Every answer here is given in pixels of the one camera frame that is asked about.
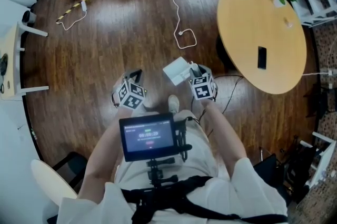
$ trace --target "white shirt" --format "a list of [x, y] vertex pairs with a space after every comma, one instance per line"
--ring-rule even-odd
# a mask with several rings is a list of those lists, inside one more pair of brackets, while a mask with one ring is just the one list
[[[187, 126], [186, 142], [193, 146], [188, 151], [188, 159], [182, 162], [180, 155], [175, 156], [173, 165], [160, 166], [164, 178], [178, 175], [179, 180], [188, 177], [211, 176], [204, 187], [197, 188], [187, 195], [196, 205], [225, 214], [236, 214], [242, 218], [266, 214], [287, 215], [284, 199], [276, 189], [267, 185], [255, 172], [247, 158], [240, 159], [234, 168], [231, 179], [218, 176], [218, 165], [212, 155], [208, 140], [196, 123]], [[64, 198], [58, 213], [58, 224], [131, 224], [136, 205], [127, 203], [121, 189], [140, 189], [151, 187], [147, 176], [146, 161], [122, 161], [117, 170], [115, 183], [105, 184], [102, 202], [96, 203], [84, 199]], [[233, 223], [229, 220], [207, 220], [187, 214], [178, 214], [173, 209], [157, 211], [151, 223], [175, 224], [214, 224]]]

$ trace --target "white sneaker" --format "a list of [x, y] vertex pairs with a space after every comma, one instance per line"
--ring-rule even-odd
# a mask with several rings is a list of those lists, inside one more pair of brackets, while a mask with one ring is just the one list
[[173, 113], [174, 115], [179, 112], [179, 99], [177, 96], [169, 95], [167, 102], [169, 104], [169, 112]]

